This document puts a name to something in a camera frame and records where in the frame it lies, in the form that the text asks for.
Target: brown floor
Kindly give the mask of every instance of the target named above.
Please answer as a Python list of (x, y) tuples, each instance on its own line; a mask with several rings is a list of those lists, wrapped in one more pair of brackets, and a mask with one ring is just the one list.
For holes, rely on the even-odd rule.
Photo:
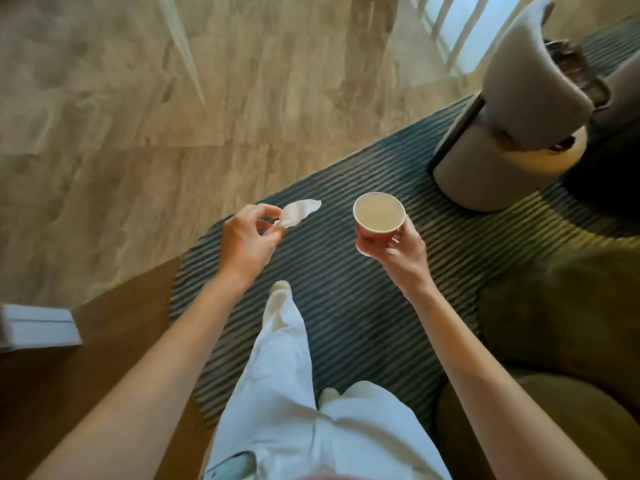
[[(84, 338), (0, 356), (8, 478), (162, 334), (176, 256), (213, 222), (473, 92), (487, 60), (438, 51), (429, 0), (176, 3), (206, 106), (156, 0), (0, 0), (0, 300), (79, 306)], [(546, 33), (639, 11), (557, 0)], [(195, 478), (209, 437), (190, 403), (159, 477)]]

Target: trousers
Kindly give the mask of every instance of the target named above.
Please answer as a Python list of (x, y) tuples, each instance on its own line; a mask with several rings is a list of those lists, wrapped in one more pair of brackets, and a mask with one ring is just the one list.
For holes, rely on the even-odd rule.
[(316, 406), (304, 320), (290, 288), (272, 291), (204, 478), (451, 478), (415, 414), (395, 395), (361, 381), (336, 396)]

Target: rug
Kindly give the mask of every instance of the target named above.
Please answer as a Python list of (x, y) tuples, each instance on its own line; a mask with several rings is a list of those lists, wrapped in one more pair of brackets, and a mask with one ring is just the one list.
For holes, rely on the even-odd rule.
[[(608, 74), (640, 49), (640, 17), (583, 41), (597, 72)], [(444, 372), (409, 303), (381, 266), (354, 247), (351, 207), (370, 191), (403, 202), (427, 243), (431, 272), (474, 332), (477, 292), (497, 273), (565, 248), (640, 245), (628, 225), (589, 211), (559, 184), (507, 210), (469, 212), (453, 204), (425, 171), (436, 144), (465, 101), (436, 112), (347, 159), (264, 199), (322, 200), (320, 211), (287, 234), (269, 265), (235, 307), (194, 391), (209, 425), (217, 423), (260, 332), (269, 288), (287, 280), (307, 325), (316, 395), (359, 380), (388, 389), (431, 431)], [(223, 221), (184, 256), (172, 289), (171, 320), (187, 309), (218, 266)]]

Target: tissue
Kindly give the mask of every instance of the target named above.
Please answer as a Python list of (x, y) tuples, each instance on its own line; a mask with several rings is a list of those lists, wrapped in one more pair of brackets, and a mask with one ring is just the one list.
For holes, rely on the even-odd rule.
[(300, 224), (309, 214), (320, 209), (322, 202), (319, 200), (306, 199), (291, 202), (282, 209), (280, 220), (274, 223), (274, 226), (281, 226), (285, 229)]

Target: paper cup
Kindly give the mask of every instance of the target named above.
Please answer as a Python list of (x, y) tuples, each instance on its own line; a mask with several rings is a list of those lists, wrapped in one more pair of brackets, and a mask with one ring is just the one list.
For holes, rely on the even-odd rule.
[(383, 192), (361, 195), (353, 204), (356, 233), (372, 241), (390, 243), (402, 226), (405, 216), (402, 203), (393, 195)]

